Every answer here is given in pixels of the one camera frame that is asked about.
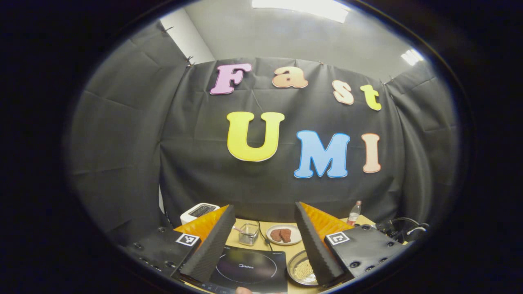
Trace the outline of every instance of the grains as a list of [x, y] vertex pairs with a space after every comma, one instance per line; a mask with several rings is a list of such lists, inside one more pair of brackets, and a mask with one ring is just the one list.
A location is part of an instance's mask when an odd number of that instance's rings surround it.
[[294, 268], [294, 275], [300, 280], [310, 278], [309, 276], [311, 274], [314, 275], [314, 272], [312, 271], [311, 263], [308, 259], [300, 262], [300, 264]]

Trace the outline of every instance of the midea logo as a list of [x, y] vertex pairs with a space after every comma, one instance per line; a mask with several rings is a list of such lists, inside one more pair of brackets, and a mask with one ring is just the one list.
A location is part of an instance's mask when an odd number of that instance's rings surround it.
[[244, 264], [239, 264], [238, 266], [239, 266], [239, 267], [247, 267], [247, 268], [252, 268], [252, 269], [254, 269], [253, 266], [248, 266], [248, 265], [244, 265]]

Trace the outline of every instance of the letter u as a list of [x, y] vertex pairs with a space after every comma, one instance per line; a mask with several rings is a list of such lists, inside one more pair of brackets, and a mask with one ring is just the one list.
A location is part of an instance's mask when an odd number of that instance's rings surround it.
[[230, 122], [227, 148], [239, 160], [264, 161], [271, 158], [278, 149], [280, 122], [285, 119], [285, 116], [278, 112], [265, 112], [261, 115], [261, 119], [265, 121], [265, 142], [259, 148], [247, 145], [249, 122], [253, 119], [254, 114], [251, 112], [238, 111], [227, 115], [227, 120]]

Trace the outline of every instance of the blue letter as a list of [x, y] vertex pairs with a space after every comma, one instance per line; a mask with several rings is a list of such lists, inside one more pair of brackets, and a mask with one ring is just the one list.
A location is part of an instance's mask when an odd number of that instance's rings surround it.
[[320, 137], [314, 131], [299, 131], [296, 137], [301, 140], [300, 168], [294, 172], [297, 178], [310, 178], [314, 173], [311, 170], [311, 160], [318, 176], [323, 176], [328, 164], [332, 162], [327, 176], [330, 178], [343, 178], [347, 176], [345, 162], [347, 158], [347, 143], [350, 137], [337, 133], [332, 136], [327, 149], [323, 149]]

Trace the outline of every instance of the foam letter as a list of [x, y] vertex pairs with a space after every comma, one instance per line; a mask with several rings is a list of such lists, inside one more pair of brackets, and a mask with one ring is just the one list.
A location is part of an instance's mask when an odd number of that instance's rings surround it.
[[334, 97], [338, 102], [349, 105], [354, 103], [354, 97], [350, 93], [349, 84], [339, 80], [334, 80], [332, 82], [332, 87], [334, 88]]
[[218, 78], [216, 79], [216, 84], [214, 88], [211, 89], [210, 93], [212, 95], [218, 94], [230, 94], [234, 91], [234, 88], [231, 87], [231, 81], [234, 81], [234, 84], [239, 84], [243, 79], [243, 72], [250, 72], [253, 69], [253, 66], [248, 63], [242, 64], [229, 64], [229, 65], [220, 65], [218, 69]]
[[367, 154], [367, 162], [363, 167], [363, 171], [369, 174], [379, 172], [381, 169], [381, 165], [378, 163], [378, 141], [380, 136], [363, 134], [361, 138], [365, 141], [365, 152]]
[[371, 85], [361, 86], [360, 89], [365, 93], [365, 100], [369, 107], [374, 110], [380, 110], [381, 104], [376, 102], [376, 97], [380, 96], [378, 91], [375, 91]]
[[261, 119], [265, 121], [265, 142], [259, 148], [252, 148], [247, 145], [249, 122], [253, 119], [254, 114], [250, 112], [238, 111], [227, 115], [227, 120], [230, 122], [227, 148], [239, 160], [264, 161], [276, 153], [280, 122], [285, 119], [285, 116], [278, 112], [261, 114]]
[[300, 168], [294, 172], [297, 178], [310, 178], [314, 175], [311, 170], [311, 160], [319, 177], [323, 176], [330, 162], [331, 169], [327, 176], [343, 178], [347, 176], [345, 162], [347, 158], [347, 143], [350, 137], [337, 133], [332, 136], [327, 149], [323, 148], [320, 137], [314, 131], [299, 131], [296, 137], [301, 140]]
[[272, 79], [272, 84], [278, 88], [305, 88], [309, 82], [305, 80], [303, 70], [294, 66], [280, 67], [274, 71], [277, 76]]

